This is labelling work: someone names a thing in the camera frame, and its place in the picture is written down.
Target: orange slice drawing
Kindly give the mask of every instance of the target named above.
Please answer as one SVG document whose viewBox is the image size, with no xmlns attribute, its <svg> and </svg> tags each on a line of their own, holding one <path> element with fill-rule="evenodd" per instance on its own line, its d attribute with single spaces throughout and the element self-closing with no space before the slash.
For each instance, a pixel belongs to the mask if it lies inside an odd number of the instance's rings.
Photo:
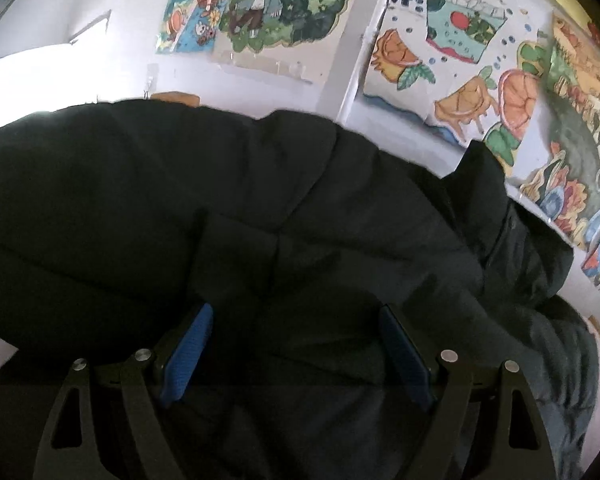
<svg viewBox="0 0 600 480">
<path fill-rule="evenodd" d="M 538 78 L 517 68 L 500 76 L 498 100 L 502 110 L 502 124 L 522 140 L 538 98 Z"/>
<path fill-rule="evenodd" d="M 371 66 L 379 70 L 387 81 L 397 83 L 405 68 L 416 66 L 421 60 L 400 39 L 394 28 L 386 31 L 376 42 Z"/>
<path fill-rule="evenodd" d="M 436 101 L 434 113 L 437 120 L 451 125 L 461 142 L 466 142 L 460 123 L 475 121 L 478 131 L 484 134 L 480 116 L 485 116 L 490 107 L 493 107 L 496 114 L 499 113 L 498 103 L 489 94 L 484 79 L 477 75 L 451 95 Z"/>
</svg>

